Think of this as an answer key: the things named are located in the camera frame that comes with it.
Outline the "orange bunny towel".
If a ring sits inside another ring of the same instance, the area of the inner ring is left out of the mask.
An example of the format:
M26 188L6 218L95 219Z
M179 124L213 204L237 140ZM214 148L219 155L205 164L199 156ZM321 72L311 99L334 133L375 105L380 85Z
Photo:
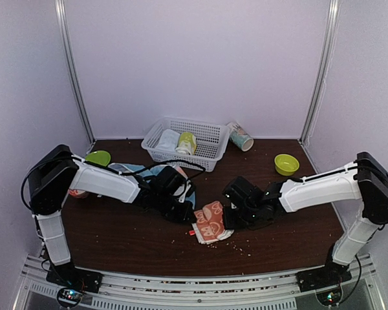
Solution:
M211 202L194 212L196 222L192 223L193 231L200 244L211 244L229 238L234 230L226 229L223 222L221 202Z

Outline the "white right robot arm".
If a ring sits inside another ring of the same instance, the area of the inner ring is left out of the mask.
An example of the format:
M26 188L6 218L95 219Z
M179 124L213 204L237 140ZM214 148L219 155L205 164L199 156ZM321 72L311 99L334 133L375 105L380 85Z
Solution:
M324 203L361 200L355 222L330 248L327 265L319 270L325 285L340 278L359 250L388 224L388 172L368 152L338 169L273 182L265 190L239 176L222 193L230 202L222 212L228 230L264 227L281 215Z

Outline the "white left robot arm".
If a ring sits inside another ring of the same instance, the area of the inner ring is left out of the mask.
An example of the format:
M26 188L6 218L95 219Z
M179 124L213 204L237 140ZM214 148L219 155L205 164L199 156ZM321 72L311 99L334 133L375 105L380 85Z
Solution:
M67 287L80 281L73 268L61 211L70 191L106 196L154 209L174 223L193 223L195 186L177 166L179 160L148 167L113 163L103 166L78 157L66 145L52 149L29 171L30 207L54 274Z

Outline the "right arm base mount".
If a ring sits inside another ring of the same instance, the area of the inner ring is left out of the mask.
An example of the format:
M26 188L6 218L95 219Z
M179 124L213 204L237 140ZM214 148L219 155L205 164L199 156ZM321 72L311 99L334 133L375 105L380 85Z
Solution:
M326 262L324 266L296 274L297 284L301 292L318 290L339 285L352 279L348 265Z

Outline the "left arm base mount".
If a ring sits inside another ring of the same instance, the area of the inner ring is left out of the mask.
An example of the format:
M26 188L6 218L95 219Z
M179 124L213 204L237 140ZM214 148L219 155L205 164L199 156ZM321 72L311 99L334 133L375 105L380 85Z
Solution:
M103 274L77 268L72 261L55 265L49 260L46 280L50 283L74 289L75 291L98 293Z

